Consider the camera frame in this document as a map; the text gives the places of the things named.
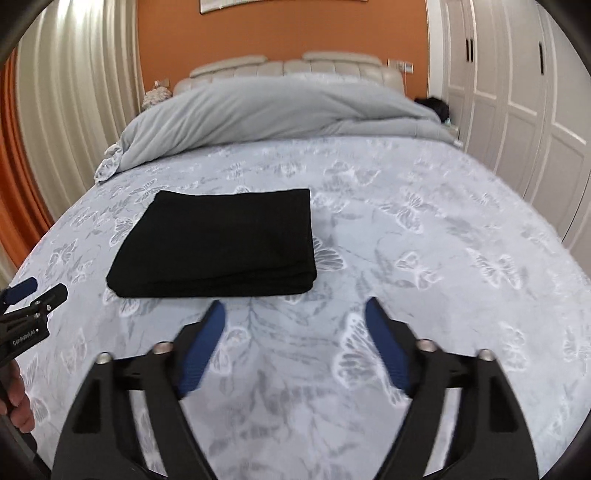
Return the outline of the person's left hand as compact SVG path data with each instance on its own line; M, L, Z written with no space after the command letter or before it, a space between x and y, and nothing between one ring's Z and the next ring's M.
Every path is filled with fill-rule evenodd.
M5 390L0 405L1 415L7 416L21 433L30 433L35 427L35 419L16 360L1 369L1 386Z

